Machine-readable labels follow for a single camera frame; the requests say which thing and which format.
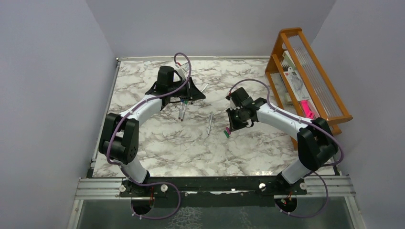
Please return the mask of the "silver pen red tip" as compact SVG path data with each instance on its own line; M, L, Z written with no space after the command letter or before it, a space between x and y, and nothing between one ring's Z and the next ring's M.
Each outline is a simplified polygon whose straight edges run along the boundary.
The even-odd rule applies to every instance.
M181 122L184 120L187 107L188 107L188 101L185 101L184 105L183 105L182 112L181 112L181 118L180 118Z

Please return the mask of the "green pen cap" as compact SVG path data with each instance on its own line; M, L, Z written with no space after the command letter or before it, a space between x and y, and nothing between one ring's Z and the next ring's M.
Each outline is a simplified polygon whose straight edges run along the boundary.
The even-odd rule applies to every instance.
M226 130L224 130L224 134L225 134L225 136L226 136L227 138L230 137L229 134L228 134L228 132L227 132Z

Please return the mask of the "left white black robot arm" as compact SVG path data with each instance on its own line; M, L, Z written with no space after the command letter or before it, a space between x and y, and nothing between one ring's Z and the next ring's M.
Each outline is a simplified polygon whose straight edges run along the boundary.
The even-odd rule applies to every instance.
M156 82L145 93L140 102L119 114L108 113L101 133L98 151L108 163L118 165L126 177L144 186L149 172L137 159L139 150L139 128L154 114L159 113L171 98L180 101L205 99L195 86L188 63L176 67L161 66Z

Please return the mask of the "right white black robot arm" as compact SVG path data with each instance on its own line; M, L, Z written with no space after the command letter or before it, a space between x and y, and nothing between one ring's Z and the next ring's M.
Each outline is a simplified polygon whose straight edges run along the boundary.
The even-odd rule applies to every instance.
M229 93L226 99L231 103L226 110L230 132L250 128L258 122L296 140L298 158L277 175L279 186L292 186L305 175L317 171L338 152L338 145L323 118L304 118L274 106L267 99L253 100L244 88Z

